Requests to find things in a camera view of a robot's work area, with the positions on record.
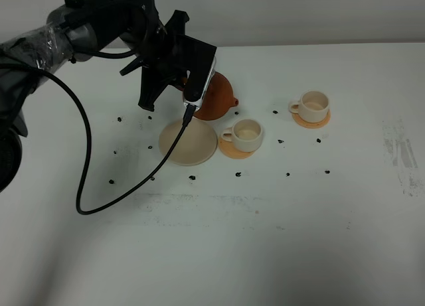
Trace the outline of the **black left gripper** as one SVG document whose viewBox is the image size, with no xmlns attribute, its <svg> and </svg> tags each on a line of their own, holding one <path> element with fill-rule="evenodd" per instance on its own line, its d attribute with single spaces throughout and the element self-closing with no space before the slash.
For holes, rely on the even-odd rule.
<svg viewBox="0 0 425 306">
<path fill-rule="evenodd" d="M 189 22 L 187 12 L 174 10 L 165 25 L 160 23 L 154 33 L 147 38 L 136 52 L 136 58 L 124 67 L 120 74 L 125 76 L 138 68 L 159 74 L 142 74 L 141 91 L 138 106 L 143 110 L 154 111 L 155 101 L 168 85 L 184 87 L 187 81 L 186 72 L 172 69 L 175 58 L 175 37 L 185 36 L 185 25 Z"/>
</svg>

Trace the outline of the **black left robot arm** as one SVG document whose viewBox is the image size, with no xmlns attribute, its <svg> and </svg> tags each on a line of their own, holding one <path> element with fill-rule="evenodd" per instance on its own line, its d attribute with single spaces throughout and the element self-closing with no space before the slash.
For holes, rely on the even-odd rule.
<svg viewBox="0 0 425 306">
<path fill-rule="evenodd" d="M 131 58 L 121 75 L 141 70 L 139 106 L 153 111 L 168 86 L 196 104 L 214 59 L 215 47 L 188 37 L 189 16 L 175 11 L 162 23 L 155 0 L 65 0 L 46 24 L 1 44 L 1 187 L 15 178 L 22 159 L 21 138 L 28 130 L 26 98 L 66 62 L 93 57 L 114 59 L 104 49 L 120 39 Z"/>
</svg>

